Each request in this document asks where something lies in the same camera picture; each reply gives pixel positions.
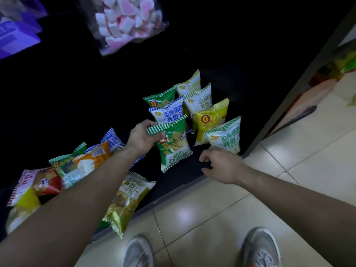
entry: orange snack bag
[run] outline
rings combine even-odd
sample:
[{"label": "orange snack bag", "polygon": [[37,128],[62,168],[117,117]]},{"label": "orange snack bag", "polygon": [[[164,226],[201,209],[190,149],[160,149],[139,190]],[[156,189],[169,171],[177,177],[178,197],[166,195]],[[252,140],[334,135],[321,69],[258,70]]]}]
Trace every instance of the orange snack bag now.
[{"label": "orange snack bag", "polygon": [[109,145],[108,142],[105,141],[92,152],[78,155],[73,159],[73,162],[77,166],[80,176],[83,178],[97,169],[105,160],[109,159],[110,156]]}]

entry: person's right arm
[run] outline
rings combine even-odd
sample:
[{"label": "person's right arm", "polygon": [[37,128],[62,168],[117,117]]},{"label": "person's right arm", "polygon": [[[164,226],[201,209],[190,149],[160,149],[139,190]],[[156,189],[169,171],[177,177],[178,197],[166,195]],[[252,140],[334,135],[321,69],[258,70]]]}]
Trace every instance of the person's right arm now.
[{"label": "person's right arm", "polygon": [[204,150],[199,160],[213,166],[202,168],[205,176],[249,191],[331,265],[355,265],[355,206],[252,169],[221,148]]}]

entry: hand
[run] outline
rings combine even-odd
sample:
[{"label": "hand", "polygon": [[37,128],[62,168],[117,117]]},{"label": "hand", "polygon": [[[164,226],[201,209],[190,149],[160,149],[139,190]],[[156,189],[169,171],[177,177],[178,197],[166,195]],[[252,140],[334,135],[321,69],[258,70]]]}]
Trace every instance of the hand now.
[{"label": "hand", "polygon": [[200,162],[211,162],[212,169],[202,168],[205,176],[216,179],[224,184],[237,184],[242,186],[244,177],[249,175],[251,168],[241,157],[225,149],[210,146],[199,157]]},{"label": "hand", "polygon": [[154,125],[157,125],[157,123],[145,120],[138,123],[135,128],[131,130],[130,137],[125,148],[132,148],[135,150],[136,158],[148,153],[156,141],[160,141],[165,137],[166,134],[164,132],[154,135],[149,135],[147,133],[147,128]]}]

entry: sneaker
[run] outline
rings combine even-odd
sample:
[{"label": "sneaker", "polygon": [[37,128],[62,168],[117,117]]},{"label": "sneaker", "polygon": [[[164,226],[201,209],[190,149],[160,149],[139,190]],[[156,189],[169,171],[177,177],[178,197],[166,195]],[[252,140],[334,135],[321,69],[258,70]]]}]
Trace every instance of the sneaker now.
[{"label": "sneaker", "polygon": [[264,227],[252,229],[243,248],[243,267],[276,267],[280,262],[281,255],[272,233]]},{"label": "sneaker", "polygon": [[154,267],[152,251],[145,238],[137,236],[129,242],[123,267]]}]

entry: beige floor tile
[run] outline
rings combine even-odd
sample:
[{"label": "beige floor tile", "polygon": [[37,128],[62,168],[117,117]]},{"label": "beige floor tile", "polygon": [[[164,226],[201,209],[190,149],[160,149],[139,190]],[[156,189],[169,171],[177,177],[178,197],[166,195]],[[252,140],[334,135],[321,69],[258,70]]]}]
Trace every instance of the beige floor tile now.
[{"label": "beige floor tile", "polygon": [[283,266],[330,266],[251,194],[168,245],[167,250],[174,267],[234,266],[246,234],[256,226],[265,226],[274,234]]},{"label": "beige floor tile", "polygon": [[154,267],[173,267],[166,248],[154,254]]},{"label": "beige floor tile", "polygon": [[[258,145],[245,162],[258,170],[279,176],[284,169]],[[242,199],[248,192],[235,185],[206,179],[154,209],[166,245]]]},{"label": "beige floor tile", "polygon": [[261,144],[286,169],[356,129],[356,107],[330,93],[311,115],[264,139]]},{"label": "beige floor tile", "polygon": [[356,95],[356,71],[346,73],[337,83],[333,93],[350,102],[351,98]]},{"label": "beige floor tile", "polygon": [[356,206],[356,130],[288,172],[300,185]]},{"label": "beige floor tile", "polygon": [[147,239],[153,253],[164,248],[153,212],[148,212],[131,221],[122,240],[120,240],[117,233],[111,232],[99,241],[89,245],[77,262],[76,267],[122,266],[127,244],[137,235]]},{"label": "beige floor tile", "polygon": [[278,178],[293,184],[298,184],[288,172],[284,172],[283,174],[278,176]]}]

